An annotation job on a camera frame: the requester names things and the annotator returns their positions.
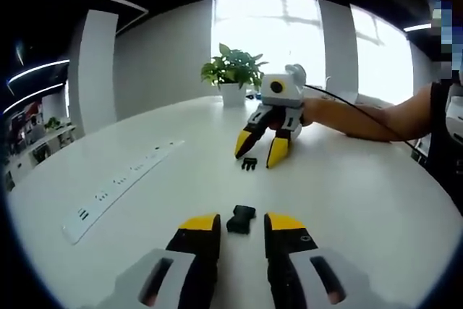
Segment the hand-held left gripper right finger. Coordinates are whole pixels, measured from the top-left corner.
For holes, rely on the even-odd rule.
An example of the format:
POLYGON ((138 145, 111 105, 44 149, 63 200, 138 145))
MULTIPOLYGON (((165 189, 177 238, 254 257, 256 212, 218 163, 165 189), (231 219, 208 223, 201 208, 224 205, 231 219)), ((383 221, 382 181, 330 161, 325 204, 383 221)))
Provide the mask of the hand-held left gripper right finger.
POLYGON ((344 256, 319 247, 291 216, 264 216, 267 277, 276 308, 364 308, 365 275, 344 256))

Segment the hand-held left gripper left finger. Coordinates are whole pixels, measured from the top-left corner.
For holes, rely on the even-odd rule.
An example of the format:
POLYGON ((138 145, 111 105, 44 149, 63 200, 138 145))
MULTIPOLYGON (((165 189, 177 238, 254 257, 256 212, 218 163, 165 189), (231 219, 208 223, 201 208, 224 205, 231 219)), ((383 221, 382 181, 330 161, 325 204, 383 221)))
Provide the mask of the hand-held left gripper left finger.
POLYGON ((98 308, 209 308, 217 278, 221 217, 181 224, 164 249, 156 248, 122 272, 98 308))

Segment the person's right hand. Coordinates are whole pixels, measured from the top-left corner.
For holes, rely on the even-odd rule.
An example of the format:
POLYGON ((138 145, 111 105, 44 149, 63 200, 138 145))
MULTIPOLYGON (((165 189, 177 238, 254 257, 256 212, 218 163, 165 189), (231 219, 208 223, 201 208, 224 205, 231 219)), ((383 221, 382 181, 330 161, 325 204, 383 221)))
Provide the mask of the person's right hand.
POLYGON ((331 119, 331 101, 322 98, 306 98, 303 101, 302 126, 313 123, 328 124, 331 119))

